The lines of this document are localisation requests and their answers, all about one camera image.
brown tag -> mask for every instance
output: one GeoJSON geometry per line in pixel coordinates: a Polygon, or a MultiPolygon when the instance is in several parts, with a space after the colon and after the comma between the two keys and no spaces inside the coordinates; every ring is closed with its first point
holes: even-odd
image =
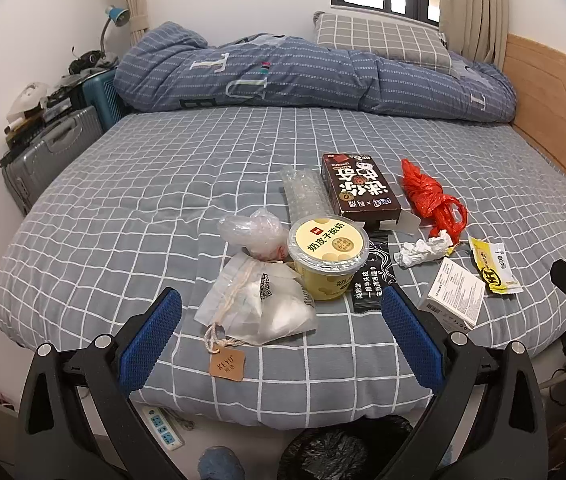
{"type": "Polygon", "coordinates": [[[245,368],[245,352],[218,345],[214,345],[214,350],[220,350],[220,352],[212,354],[209,374],[240,383],[245,368]]]}

yellow snack wrapper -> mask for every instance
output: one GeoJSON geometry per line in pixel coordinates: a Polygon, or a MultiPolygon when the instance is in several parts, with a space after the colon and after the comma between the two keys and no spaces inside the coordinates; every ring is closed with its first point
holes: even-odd
{"type": "Polygon", "coordinates": [[[469,239],[480,276],[489,285],[490,291],[497,294],[518,294],[523,291],[523,287],[509,267],[505,245],[490,244],[471,236],[469,239]]]}

wooden headboard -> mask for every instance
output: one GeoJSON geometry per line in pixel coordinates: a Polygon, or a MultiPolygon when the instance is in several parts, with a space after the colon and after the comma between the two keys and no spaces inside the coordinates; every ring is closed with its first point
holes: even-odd
{"type": "Polygon", "coordinates": [[[566,55],[509,34],[504,72],[518,94],[514,128],[566,172],[566,55]]]}

yellow yogurt container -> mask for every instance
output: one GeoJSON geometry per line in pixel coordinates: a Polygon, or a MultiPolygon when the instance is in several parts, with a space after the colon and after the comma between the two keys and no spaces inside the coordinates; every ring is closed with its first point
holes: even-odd
{"type": "Polygon", "coordinates": [[[369,255],[367,233],[336,215],[301,218],[290,229],[287,245],[305,288],[318,301],[342,296],[369,255]]]}

black mechanical device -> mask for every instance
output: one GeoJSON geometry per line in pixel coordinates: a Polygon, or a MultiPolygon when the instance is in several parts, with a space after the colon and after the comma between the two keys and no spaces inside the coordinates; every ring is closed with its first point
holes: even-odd
{"type": "MultiPolygon", "coordinates": [[[[566,293],[566,263],[552,267],[566,293]]],[[[416,309],[398,285],[383,293],[381,313],[418,382],[434,396],[399,452],[376,480],[545,480],[548,444],[543,404],[525,346],[474,345],[448,334],[416,309]],[[438,468],[474,386],[484,393],[458,460],[438,468]]],[[[180,321],[178,292],[166,288],[116,336],[87,348],[37,349],[19,411],[16,480],[185,480],[148,432],[128,395],[140,389],[180,321]],[[127,470],[101,456],[77,386],[90,388],[96,409],[127,470]]],[[[566,463],[552,480],[566,480],[566,463]]]]}

